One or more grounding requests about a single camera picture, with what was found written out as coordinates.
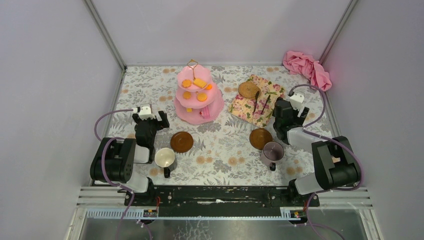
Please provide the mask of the brown saucer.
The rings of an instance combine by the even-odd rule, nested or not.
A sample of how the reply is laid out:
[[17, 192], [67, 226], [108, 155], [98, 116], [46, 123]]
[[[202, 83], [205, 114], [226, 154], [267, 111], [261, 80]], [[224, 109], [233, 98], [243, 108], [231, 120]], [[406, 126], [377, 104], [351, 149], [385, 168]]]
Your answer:
[[250, 144], [257, 150], [262, 150], [267, 143], [272, 141], [273, 136], [264, 128], [254, 129], [249, 135]]
[[179, 131], [170, 139], [170, 146], [177, 153], [186, 153], [193, 145], [194, 139], [192, 135], [186, 131]]

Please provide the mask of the pink three-tier cake stand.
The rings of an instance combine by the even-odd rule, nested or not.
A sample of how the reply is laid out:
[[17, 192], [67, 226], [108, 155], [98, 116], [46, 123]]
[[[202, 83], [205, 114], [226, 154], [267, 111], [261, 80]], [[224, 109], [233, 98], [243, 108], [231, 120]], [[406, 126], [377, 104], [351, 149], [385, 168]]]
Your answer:
[[191, 59], [176, 79], [177, 90], [173, 104], [181, 120], [200, 125], [218, 118], [225, 103], [210, 69]]

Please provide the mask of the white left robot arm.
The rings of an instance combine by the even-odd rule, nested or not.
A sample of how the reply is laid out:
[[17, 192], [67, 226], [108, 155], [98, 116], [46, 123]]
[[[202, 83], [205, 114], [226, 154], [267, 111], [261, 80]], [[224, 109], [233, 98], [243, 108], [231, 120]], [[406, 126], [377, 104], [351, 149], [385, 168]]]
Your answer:
[[[120, 112], [132, 112], [135, 138], [100, 138], [97, 133], [100, 120]], [[153, 162], [156, 134], [170, 127], [167, 113], [161, 110], [158, 115], [160, 119], [146, 106], [114, 110], [102, 115], [94, 125], [94, 133], [100, 144], [90, 165], [91, 179], [136, 193], [136, 199], [144, 206], [152, 204], [155, 192], [149, 188], [150, 179], [140, 175], [133, 176], [133, 168], [136, 161], [142, 164]]]

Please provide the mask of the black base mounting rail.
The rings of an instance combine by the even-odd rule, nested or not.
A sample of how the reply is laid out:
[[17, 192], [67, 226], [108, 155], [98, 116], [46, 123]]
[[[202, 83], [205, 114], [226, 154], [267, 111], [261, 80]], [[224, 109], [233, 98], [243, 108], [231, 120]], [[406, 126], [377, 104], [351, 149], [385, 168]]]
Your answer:
[[306, 204], [320, 205], [318, 197], [300, 195], [292, 187], [154, 185], [124, 205], [153, 207], [159, 217], [282, 217], [282, 210], [304, 211]]

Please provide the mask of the brown saucer left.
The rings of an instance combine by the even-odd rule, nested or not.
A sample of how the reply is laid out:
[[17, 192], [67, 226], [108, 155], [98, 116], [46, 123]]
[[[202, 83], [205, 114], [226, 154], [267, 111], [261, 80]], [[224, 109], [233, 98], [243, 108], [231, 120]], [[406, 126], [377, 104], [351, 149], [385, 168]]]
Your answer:
[[177, 153], [186, 153], [193, 145], [194, 139], [192, 135], [186, 131], [179, 131], [170, 139], [170, 146]]

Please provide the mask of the floral rectangular serving tray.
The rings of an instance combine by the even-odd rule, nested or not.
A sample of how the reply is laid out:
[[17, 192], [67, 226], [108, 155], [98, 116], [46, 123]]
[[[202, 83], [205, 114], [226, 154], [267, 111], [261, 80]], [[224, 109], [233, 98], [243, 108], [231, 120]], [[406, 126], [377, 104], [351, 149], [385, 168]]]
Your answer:
[[245, 98], [242, 97], [239, 93], [237, 93], [232, 103], [228, 107], [228, 112], [233, 116], [238, 117], [259, 128], [264, 128], [268, 125], [271, 119], [277, 98], [284, 97], [285, 88], [277, 83], [274, 83], [254, 74], [249, 76], [247, 81], [252, 81], [253, 83], [255, 83], [260, 88], [261, 94], [265, 94], [266, 92], [269, 92], [271, 94], [272, 110], [265, 116], [252, 116], [254, 108], [254, 98]]

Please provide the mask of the crumpled pink cloth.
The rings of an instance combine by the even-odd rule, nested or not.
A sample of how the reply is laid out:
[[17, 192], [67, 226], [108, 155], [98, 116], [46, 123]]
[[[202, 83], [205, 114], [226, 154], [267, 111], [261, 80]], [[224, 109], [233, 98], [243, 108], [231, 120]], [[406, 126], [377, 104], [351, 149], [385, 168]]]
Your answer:
[[332, 86], [330, 74], [312, 55], [299, 51], [287, 51], [282, 59], [282, 65], [291, 75], [302, 75], [311, 85], [322, 91], [328, 91]]

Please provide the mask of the pink cake slice toy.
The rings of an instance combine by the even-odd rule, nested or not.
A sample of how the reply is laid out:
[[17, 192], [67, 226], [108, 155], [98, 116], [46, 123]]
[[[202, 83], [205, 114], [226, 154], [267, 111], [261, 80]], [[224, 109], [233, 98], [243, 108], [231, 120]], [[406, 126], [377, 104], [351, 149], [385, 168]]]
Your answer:
[[211, 117], [210, 111], [206, 108], [203, 108], [202, 110], [200, 110], [199, 114], [204, 120], [209, 119]]

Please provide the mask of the round orange cookie toy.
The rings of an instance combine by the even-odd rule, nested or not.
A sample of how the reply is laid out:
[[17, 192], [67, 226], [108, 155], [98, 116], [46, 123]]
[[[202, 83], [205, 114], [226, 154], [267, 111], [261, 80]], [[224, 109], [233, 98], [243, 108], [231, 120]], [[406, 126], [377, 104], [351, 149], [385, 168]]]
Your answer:
[[192, 97], [192, 93], [191, 93], [191, 92], [189, 92], [189, 91], [185, 91], [185, 92], [183, 93], [182, 97], [183, 97], [185, 100], [188, 100], [188, 99], [190, 99], [190, 98]]

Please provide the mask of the small orange cookie toy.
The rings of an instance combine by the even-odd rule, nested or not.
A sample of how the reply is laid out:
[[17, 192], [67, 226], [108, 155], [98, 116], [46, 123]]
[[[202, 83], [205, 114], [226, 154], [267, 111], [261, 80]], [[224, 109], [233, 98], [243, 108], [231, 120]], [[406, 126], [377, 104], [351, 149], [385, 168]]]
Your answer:
[[208, 95], [206, 93], [198, 93], [196, 98], [199, 102], [205, 102], [208, 99]]

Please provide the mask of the round woven brown coaster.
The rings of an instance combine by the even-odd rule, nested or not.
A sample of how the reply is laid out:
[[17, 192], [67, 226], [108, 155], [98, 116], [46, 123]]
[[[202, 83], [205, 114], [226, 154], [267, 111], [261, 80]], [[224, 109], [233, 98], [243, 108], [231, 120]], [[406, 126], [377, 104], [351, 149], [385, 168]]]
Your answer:
[[239, 85], [238, 93], [244, 98], [254, 99], [261, 95], [261, 90], [252, 81], [245, 81]]

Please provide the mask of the floral tablecloth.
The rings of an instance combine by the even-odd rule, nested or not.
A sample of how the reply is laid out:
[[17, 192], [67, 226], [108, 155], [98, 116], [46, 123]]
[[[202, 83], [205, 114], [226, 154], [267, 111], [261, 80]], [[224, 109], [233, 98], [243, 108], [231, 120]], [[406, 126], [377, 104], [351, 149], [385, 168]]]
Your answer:
[[[275, 171], [269, 170], [260, 161], [261, 152], [250, 144], [253, 125], [228, 112], [238, 86], [256, 75], [284, 87], [284, 97], [291, 88], [303, 94], [309, 108], [305, 119], [308, 130], [331, 137], [331, 123], [322, 113], [321, 96], [305, 86], [305, 78], [289, 74], [282, 66], [211, 66], [212, 79], [222, 92], [224, 108], [214, 121], [192, 125], [181, 120], [175, 111], [180, 71], [179, 66], [130, 66], [126, 70], [116, 110], [152, 104], [154, 111], [166, 112], [170, 126], [157, 132], [157, 150], [168, 148], [171, 137], [177, 132], [188, 132], [194, 140], [188, 152], [176, 155], [177, 168], [170, 178], [165, 178], [163, 170], [155, 163], [135, 164], [134, 175], [147, 176], [156, 185], [285, 186], [290, 180], [313, 172], [312, 155], [290, 145], [284, 145], [282, 163]], [[132, 114], [113, 114], [108, 136], [133, 138]]]

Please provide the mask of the orange flower cookie toy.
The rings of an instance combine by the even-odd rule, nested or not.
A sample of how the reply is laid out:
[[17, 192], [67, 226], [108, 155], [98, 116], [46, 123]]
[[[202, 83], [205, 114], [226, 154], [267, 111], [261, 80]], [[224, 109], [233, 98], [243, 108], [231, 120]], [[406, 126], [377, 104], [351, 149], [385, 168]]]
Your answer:
[[185, 79], [181, 82], [181, 86], [183, 88], [189, 88], [192, 85], [192, 80], [190, 79]]

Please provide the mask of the brown saucer right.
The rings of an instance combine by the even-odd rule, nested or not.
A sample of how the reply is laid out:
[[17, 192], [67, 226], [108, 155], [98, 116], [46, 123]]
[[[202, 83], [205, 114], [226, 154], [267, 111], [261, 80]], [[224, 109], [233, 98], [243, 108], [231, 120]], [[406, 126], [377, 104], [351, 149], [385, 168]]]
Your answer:
[[264, 128], [254, 129], [249, 135], [250, 144], [257, 150], [262, 150], [267, 143], [272, 141], [273, 136]]

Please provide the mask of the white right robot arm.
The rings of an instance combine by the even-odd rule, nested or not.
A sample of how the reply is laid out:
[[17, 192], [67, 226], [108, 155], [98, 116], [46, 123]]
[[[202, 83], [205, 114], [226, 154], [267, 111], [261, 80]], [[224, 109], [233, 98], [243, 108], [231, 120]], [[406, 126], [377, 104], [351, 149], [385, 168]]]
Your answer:
[[344, 136], [329, 138], [304, 129], [308, 112], [309, 108], [299, 102], [279, 97], [272, 113], [277, 138], [312, 155], [314, 172], [289, 182], [286, 198], [293, 206], [301, 205], [309, 194], [340, 189], [362, 179], [362, 170], [349, 140]]

